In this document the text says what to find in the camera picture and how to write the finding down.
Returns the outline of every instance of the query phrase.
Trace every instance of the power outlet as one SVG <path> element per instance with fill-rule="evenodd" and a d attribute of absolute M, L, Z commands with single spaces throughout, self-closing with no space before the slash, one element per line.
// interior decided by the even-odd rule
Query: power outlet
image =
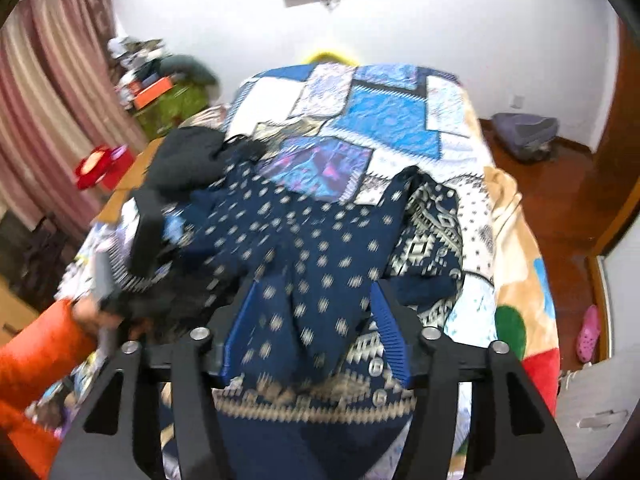
<path fill-rule="evenodd" d="M 524 95 L 514 95 L 511 97 L 511 108 L 514 110 L 522 110 L 524 107 Z"/>

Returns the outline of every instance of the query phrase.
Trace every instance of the yellow object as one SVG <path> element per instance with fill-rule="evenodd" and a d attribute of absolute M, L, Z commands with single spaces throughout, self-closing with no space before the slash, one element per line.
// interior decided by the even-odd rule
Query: yellow object
<path fill-rule="evenodd" d="M 321 50 L 307 57 L 304 61 L 305 64 L 310 63 L 342 63 L 343 65 L 358 66 L 359 63 L 347 56 L 338 54 L 337 52 L 331 52 L 330 50 Z"/>

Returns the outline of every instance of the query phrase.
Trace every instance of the gray bag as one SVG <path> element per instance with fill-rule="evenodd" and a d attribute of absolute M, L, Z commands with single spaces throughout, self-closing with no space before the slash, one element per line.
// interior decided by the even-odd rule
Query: gray bag
<path fill-rule="evenodd" d="M 491 121 L 500 142 L 521 162 L 544 160 L 558 134 L 558 119 L 531 114 L 495 114 Z"/>

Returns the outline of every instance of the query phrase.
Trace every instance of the white door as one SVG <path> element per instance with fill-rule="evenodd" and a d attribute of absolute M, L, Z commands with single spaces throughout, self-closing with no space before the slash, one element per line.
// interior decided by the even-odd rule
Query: white door
<path fill-rule="evenodd" d="M 556 420 L 580 478 L 620 436 L 640 399 L 640 345 L 562 380 Z"/>

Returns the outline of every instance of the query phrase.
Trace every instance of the green circle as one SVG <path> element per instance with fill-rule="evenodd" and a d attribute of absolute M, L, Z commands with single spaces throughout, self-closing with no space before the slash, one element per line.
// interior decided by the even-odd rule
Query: green circle
<path fill-rule="evenodd" d="M 495 309 L 495 329 L 498 339 L 507 343 L 522 361 L 527 346 L 527 329 L 520 313 L 511 305 L 500 305 Z"/>

